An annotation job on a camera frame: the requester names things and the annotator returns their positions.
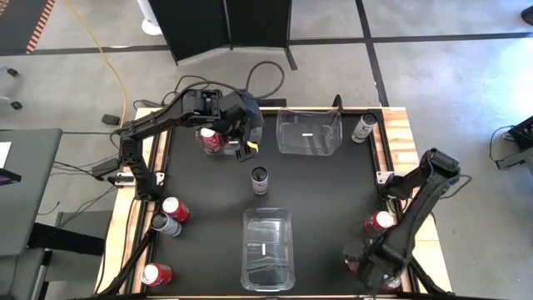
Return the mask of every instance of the red soda can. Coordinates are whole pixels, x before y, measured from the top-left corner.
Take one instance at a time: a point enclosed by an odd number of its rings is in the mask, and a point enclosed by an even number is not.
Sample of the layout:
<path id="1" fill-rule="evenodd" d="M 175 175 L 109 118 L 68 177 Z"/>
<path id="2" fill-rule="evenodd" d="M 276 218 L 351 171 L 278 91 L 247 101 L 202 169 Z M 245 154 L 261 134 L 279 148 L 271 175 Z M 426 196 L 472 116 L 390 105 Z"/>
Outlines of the red soda can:
<path id="1" fill-rule="evenodd" d="M 172 280 L 172 269 L 160 263 L 150 263 L 142 270 L 141 281 L 148 287 L 167 285 Z"/>
<path id="2" fill-rule="evenodd" d="M 383 279 L 385 280 L 383 284 L 384 290 L 395 290 L 401 285 L 401 280 L 398 277 L 389 277 L 387 275 L 383 275 Z"/>
<path id="3" fill-rule="evenodd" d="M 200 129 L 200 139 L 208 153 L 217 153 L 222 148 L 222 141 L 218 133 L 209 128 Z"/>
<path id="4" fill-rule="evenodd" d="M 191 212 L 189 211 L 189 207 L 185 205 L 185 203 L 176 198 L 176 197 L 168 197 L 163 201 L 163 212 L 165 212 L 167 215 L 173 217 L 178 222 L 183 222 L 189 218 L 189 215 Z"/>
<path id="5" fill-rule="evenodd" d="M 375 212 L 363 223 L 363 227 L 371 237 L 382 234 L 392 225 L 394 225 L 394 218 L 385 211 Z"/>

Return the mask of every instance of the black floor stripe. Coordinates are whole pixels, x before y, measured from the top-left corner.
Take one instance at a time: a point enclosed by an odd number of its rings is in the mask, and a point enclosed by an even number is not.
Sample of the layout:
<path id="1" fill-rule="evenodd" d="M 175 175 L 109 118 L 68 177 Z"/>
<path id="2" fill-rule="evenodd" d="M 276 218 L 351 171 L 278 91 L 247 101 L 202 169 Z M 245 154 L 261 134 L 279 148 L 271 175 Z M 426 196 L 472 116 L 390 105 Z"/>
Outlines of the black floor stripe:
<path id="1" fill-rule="evenodd" d="M 308 45 L 338 45 L 351 43 L 364 43 L 364 37 L 339 37 L 339 38 L 303 38 L 289 41 L 291 46 L 308 46 Z"/>
<path id="2" fill-rule="evenodd" d="M 102 47 L 105 53 L 132 53 L 145 51 L 166 51 L 170 50 L 168 45 L 142 45 L 128 47 Z M 61 55 L 61 54 L 94 54 L 100 53 L 97 47 L 62 48 L 62 49 L 37 49 L 31 54 L 25 52 L 0 52 L 0 56 L 19 55 Z"/>
<path id="3" fill-rule="evenodd" d="M 361 28 L 363 30 L 363 37 L 365 38 L 366 52 L 368 53 L 372 76 L 374 77 L 374 82 L 376 83 L 377 96 L 379 97 L 381 105 L 388 107 L 390 105 L 389 100 L 386 97 L 385 83 L 383 82 L 383 77 L 381 76 L 380 64 L 377 61 L 376 49 L 374 48 L 374 43 L 372 42 L 370 25 L 368 23 L 368 19 L 366 18 L 363 1 L 356 0 L 356 5 L 359 13 L 359 20 L 361 21 Z"/>
<path id="4" fill-rule="evenodd" d="M 453 34 L 437 36 L 413 37 L 373 37 L 373 43 L 413 43 L 413 42 L 449 42 L 449 41 L 479 41 L 492 39 L 533 38 L 533 32 L 511 33 L 481 33 L 481 34 Z"/>
<path id="5" fill-rule="evenodd" d="M 432 36 L 412 36 L 412 37 L 332 37 L 332 38 L 302 38 L 289 41 L 291 46 L 312 46 L 312 45 L 339 45 L 358 43 L 417 43 L 417 42 L 454 42 L 454 41 L 479 41 L 497 39 L 519 39 L 533 38 L 533 32 L 508 32 L 508 33 L 479 33 L 479 34 L 451 34 Z M 143 45 L 129 47 L 104 47 L 105 53 L 131 53 L 142 51 L 166 51 L 170 48 L 167 45 Z M 91 54 L 98 53 L 97 47 L 79 48 L 53 48 L 38 49 L 30 55 L 61 55 L 61 54 Z M 0 50 L 2 56 L 22 56 L 26 50 Z"/>

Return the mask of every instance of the concrete floor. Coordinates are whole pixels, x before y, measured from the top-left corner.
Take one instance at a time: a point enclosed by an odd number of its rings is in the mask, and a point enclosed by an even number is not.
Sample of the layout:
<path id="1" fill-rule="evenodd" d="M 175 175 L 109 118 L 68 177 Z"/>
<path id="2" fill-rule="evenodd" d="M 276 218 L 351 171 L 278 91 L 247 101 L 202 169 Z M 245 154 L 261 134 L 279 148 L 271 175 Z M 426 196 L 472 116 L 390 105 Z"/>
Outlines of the concrete floor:
<path id="1" fill-rule="evenodd" d="M 133 0 L 73 0 L 104 46 L 160 45 L 162 37 L 142 33 Z M 533 32 L 520 11 L 531 1 L 364 0 L 374 37 Z M 293 0 L 292 38 L 362 37 L 352 0 Z M 37 49 L 86 48 L 91 41 L 62 1 L 56 3 Z M 407 107 L 420 155 L 437 147 L 461 161 L 474 181 L 435 210 L 442 250 L 454 291 L 486 298 L 528 298 L 533 293 L 533 177 L 525 167 L 502 172 L 488 158 L 492 131 L 533 114 L 533 38 L 458 42 L 399 42 L 375 45 L 392 106 Z M 277 97 L 289 105 L 330 105 L 335 94 L 347 106 L 377 106 L 377 92 L 364 44 L 291 47 L 299 70 L 291 72 L 282 50 L 220 49 L 176 67 L 162 52 L 109 54 L 128 92 L 127 118 L 136 99 L 159 101 L 184 74 L 195 74 L 243 87 L 250 67 L 265 59 L 286 69 Z M 49 128 L 108 132 L 104 113 L 120 114 L 121 92 L 97 54 L 0 57 L 18 69 L 14 82 L 2 77 L 0 91 L 24 104 L 0 110 L 0 128 Z M 279 74 L 258 70 L 252 93 L 274 87 Z M 515 151 L 496 141 L 495 155 Z M 106 136 L 65 135 L 57 160 L 81 165 L 116 150 Z M 89 177 L 50 179 L 41 211 L 60 201 L 58 211 L 72 212 L 107 187 Z M 108 210 L 114 195 L 91 207 Z M 54 223 L 55 214 L 40 217 Z M 53 285 L 49 299 L 87 296 L 94 282 Z"/>

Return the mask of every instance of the white stand base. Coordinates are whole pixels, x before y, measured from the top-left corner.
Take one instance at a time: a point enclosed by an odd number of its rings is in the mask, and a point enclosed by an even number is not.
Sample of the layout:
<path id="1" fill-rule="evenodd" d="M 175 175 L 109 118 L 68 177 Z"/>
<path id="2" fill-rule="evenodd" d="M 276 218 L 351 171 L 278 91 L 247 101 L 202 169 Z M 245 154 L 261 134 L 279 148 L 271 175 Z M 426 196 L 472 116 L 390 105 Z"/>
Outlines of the white stand base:
<path id="1" fill-rule="evenodd" d="M 142 20 L 141 28 L 145 34 L 148 35 L 162 35 L 161 29 L 159 26 L 154 26 L 152 23 L 148 22 L 148 20 L 144 19 Z"/>

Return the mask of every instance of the silver can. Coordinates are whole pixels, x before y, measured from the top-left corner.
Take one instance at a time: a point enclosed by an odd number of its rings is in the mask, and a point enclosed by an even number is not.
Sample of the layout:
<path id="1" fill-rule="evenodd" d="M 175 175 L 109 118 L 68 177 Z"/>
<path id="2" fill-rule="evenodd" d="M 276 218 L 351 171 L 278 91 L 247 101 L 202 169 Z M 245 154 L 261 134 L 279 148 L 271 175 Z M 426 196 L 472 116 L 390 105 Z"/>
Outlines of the silver can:
<path id="1" fill-rule="evenodd" d="M 351 139 L 356 143 L 363 143 L 377 124 L 377 118 L 372 113 L 365 113 L 356 128 L 351 133 Z"/>
<path id="2" fill-rule="evenodd" d="M 383 289 L 385 290 L 395 290 L 401 285 L 401 279 L 399 277 L 389 277 L 388 275 L 383 275 L 383 281 Z"/>
<path id="3" fill-rule="evenodd" d="M 256 195 L 264 195 L 268 191 L 268 172 L 264 167 L 252 170 L 252 187 Z"/>
<path id="4" fill-rule="evenodd" d="M 164 212 L 153 215 L 152 228 L 173 237 L 177 237 L 182 232 L 182 225 Z"/>

